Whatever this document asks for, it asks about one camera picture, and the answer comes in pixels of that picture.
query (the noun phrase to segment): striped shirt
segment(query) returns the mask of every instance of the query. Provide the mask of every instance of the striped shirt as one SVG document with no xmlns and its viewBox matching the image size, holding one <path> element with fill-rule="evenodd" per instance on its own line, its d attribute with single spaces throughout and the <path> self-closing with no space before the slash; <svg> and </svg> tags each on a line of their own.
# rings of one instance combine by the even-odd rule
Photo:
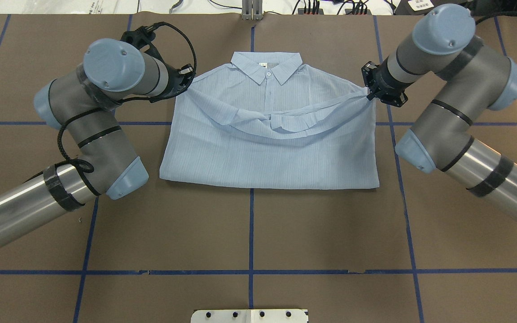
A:
<svg viewBox="0 0 517 323">
<path fill-rule="evenodd" d="M 160 178 L 232 188 L 377 188 L 375 102 L 299 53 L 236 52 L 177 97 Z"/>
</svg>

